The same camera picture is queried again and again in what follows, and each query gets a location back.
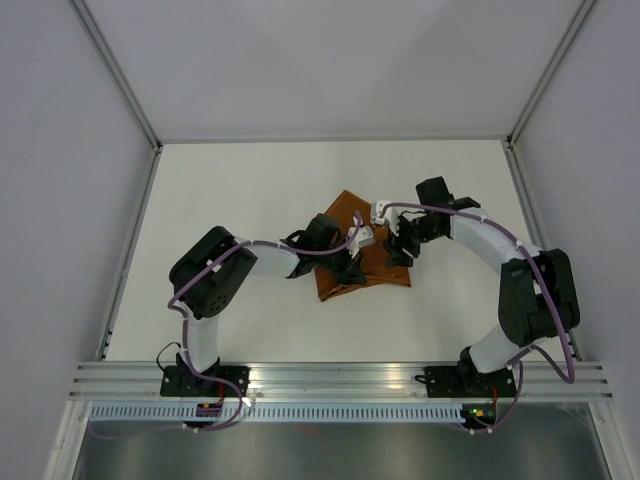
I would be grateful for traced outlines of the orange-brown cloth napkin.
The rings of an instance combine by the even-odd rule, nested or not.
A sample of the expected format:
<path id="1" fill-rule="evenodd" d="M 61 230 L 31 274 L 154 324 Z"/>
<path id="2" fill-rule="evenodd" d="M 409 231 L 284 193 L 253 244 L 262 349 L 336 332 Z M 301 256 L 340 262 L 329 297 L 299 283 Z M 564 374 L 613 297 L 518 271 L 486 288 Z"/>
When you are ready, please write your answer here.
<path id="1" fill-rule="evenodd" d="M 383 247 L 384 240 L 388 237 L 387 230 L 383 227 L 373 226 L 370 222 L 371 204 L 358 197 L 354 193 L 344 190 L 338 195 L 325 213 L 335 218 L 343 234 L 354 225 L 353 214 L 359 211 L 364 224 L 370 226 L 375 234 L 375 244 L 363 248 L 361 268 L 365 275 L 363 288 L 389 284 L 402 287 L 410 287 L 411 279 L 408 268 L 388 268 L 385 265 L 387 252 Z M 321 302 L 337 297 L 333 295 L 337 284 L 327 268 L 316 267 L 314 269 L 317 295 Z"/>

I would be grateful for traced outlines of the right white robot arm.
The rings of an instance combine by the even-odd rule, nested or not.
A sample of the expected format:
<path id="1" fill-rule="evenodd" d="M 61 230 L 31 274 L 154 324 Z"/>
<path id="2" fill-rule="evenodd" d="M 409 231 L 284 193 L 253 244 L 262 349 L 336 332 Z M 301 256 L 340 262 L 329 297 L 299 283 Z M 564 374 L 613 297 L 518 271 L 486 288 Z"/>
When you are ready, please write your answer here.
<path id="1" fill-rule="evenodd" d="M 497 324 L 465 348 L 457 362 L 459 388 L 478 395 L 493 374 L 539 353 L 568 384 L 576 379 L 569 333 L 580 311 L 568 255 L 520 240 L 470 197 L 455 197 L 441 177 L 416 187 L 417 203 L 378 201 L 371 221 L 388 231 L 390 266 L 411 267 L 422 246 L 441 238 L 470 250 L 499 277 Z"/>

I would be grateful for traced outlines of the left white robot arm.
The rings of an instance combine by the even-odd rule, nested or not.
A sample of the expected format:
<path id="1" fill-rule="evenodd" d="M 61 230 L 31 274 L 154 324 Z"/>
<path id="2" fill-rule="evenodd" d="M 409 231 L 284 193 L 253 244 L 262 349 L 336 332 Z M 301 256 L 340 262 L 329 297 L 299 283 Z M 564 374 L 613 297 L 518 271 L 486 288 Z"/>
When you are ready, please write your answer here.
<path id="1" fill-rule="evenodd" d="M 342 233 L 338 221 L 318 214 L 306 228 L 277 240 L 250 240 L 216 226 L 171 268 L 173 295 L 167 308 L 182 317 L 177 364 L 185 370 L 184 385 L 206 396 L 218 384 L 218 328 L 243 283 L 251 275 L 297 279 L 322 268 L 340 286 L 363 285 L 363 250 L 374 233 L 361 216 Z"/>

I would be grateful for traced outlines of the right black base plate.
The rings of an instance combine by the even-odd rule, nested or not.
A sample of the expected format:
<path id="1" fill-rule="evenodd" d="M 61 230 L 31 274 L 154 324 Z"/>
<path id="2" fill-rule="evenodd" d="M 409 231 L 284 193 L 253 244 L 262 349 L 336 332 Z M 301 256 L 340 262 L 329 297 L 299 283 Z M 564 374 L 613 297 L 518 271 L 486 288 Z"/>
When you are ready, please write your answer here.
<path id="1" fill-rule="evenodd" d="M 517 382 L 508 369 L 492 373 L 463 374 L 456 366 L 426 366 L 423 369 L 429 398 L 492 399 L 513 398 Z"/>

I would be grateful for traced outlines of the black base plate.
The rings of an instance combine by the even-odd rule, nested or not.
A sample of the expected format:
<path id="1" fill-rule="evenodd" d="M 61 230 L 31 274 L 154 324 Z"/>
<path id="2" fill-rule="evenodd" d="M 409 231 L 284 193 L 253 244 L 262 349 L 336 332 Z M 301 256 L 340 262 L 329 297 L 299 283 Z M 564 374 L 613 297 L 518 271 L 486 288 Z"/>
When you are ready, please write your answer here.
<path id="1" fill-rule="evenodd" d="M 233 383 L 245 395 L 249 386 L 250 368 L 240 365 L 222 365 L 205 372 Z M 237 398 L 237 392 L 225 383 L 203 380 L 194 376 L 186 365 L 171 365 L 164 369 L 160 396 L 169 398 Z"/>
<path id="2" fill-rule="evenodd" d="M 456 366 L 426 366 L 423 369 L 429 398 L 492 399 L 513 398 L 517 382 L 508 369 L 492 373 L 463 374 Z"/>

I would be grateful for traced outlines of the right aluminium frame post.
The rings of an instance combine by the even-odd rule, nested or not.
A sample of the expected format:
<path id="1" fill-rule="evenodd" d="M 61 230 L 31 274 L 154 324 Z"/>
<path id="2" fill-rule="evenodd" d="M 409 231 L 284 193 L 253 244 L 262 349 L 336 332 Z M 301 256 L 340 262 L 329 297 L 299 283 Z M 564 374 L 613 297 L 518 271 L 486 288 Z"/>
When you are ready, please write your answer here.
<path id="1" fill-rule="evenodd" d="M 546 62 L 542 70 L 541 75 L 530 92 L 524 107 L 520 111 L 513 127 L 503 141 L 503 146 L 506 149 L 512 150 L 524 133 L 524 130 L 530 123 L 536 108 L 543 100 L 546 92 L 561 70 L 564 62 L 567 60 L 575 43 L 578 41 L 584 28 L 589 22 L 591 15 L 598 5 L 598 0 L 581 0 L 578 3 L 578 6 L 565 27 L 560 40 L 556 44 L 549 60 Z"/>

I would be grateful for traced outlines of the aluminium frame post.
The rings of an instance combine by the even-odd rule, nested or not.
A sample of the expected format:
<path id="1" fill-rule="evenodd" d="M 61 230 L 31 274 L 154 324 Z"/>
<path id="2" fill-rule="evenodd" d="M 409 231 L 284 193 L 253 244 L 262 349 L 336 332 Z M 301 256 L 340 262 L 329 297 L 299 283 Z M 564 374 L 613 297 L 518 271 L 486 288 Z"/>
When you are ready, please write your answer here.
<path id="1" fill-rule="evenodd" d="M 561 70 L 564 62 L 567 60 L 575 43 L 578 41 L 584 28 L 589 22 L 591 15 L 598 5 L 598 0 L 581 0 L 578 3 L 578 6 L 565 27 L 560 40 L 556 44 L 549 60 L 546 62 L 542 70 L 541 75 L 530 92 L 524 107 L 520 111 L 513 127 L 503 141 L 503 146 L 506 149 L 512 150 L 524 133 L 524 130 L 530 123 L 536 108 L 543 100 L 546 92 Z"/>
<path id="2" fill-rule="evenodd" d="M 109 45 L 88 2 L 84 0 L 68 0 L 67 4 L 76 16 L 86 37 L 89 39 L 93 49 L 106 68 L 109 77 L 113 81 L 137 127 L 150 145 L 152 151 L 154 153 L 159 152 L 162 147 L 162 142 L 154 131 L 148 116 Z"/>

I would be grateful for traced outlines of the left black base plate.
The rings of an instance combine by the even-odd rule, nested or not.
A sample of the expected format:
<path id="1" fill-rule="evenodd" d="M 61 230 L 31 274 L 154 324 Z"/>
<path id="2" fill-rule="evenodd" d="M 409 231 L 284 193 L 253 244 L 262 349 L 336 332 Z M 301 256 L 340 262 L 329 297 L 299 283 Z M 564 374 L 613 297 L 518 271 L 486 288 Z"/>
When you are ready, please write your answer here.
<path id="1" fill-rule="evenodd" d="M 205 372 L 233 383 L 245 395 L 249 386 L 250 368 L 240 365 L 222 365 Z M 169 398 L 237 398 L 237 392 L 225 383 L 203 380 L 194 376 L 186 365 L 171 365 L 164 369 L 160 396 Z"/>

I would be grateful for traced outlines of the aluminium mounting rail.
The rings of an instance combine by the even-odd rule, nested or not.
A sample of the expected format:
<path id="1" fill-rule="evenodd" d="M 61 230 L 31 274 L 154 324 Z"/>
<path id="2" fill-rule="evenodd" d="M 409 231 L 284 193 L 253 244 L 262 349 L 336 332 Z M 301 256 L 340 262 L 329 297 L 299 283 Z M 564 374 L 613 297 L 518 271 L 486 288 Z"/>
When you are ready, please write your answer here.
<path id="1" fill-rule="evenodd" d="M 417 381 L 425 362 L 396 363 L 247 363 L 248 378 L 239 385 L 251 400 L 266 402 L 435 402 L 490 401 L 483 395 L 438 394 L 436 380 Z M 513 371 L 504 382 L 507 389 L 522 381 L 520 399 L 530 403 L 611 402 L 612 389 L 597 362 L 579 362 L 575 381 L 563 382 L 541 361 L 524 364 L 524 374 Z M 161 401 L 167 381 L 153 362 L 82 362 L 78 365 L 68 398 L 94 401 Z"/>

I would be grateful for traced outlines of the left aluminium frame post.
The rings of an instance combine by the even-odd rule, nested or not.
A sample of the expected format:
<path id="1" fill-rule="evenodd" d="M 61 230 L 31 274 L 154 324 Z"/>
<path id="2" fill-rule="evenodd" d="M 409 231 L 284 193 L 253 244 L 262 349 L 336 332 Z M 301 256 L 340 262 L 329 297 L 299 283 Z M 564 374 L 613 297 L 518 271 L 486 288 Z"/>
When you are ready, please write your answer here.
<path id="1" fill-rule="evenodd" d="M 89 39 L 93 49 L 106 68 L 109 77 L 113 81 L 137 127 L 150 145 L 152 151 L 154 153 L 159 152 L 162 147 L 162 142 L 154 131 L 148 116 L 109 45 L 88 2 L 84 0 L 68 0 L 67 4 L 76 16 L 86 37 Z"/>

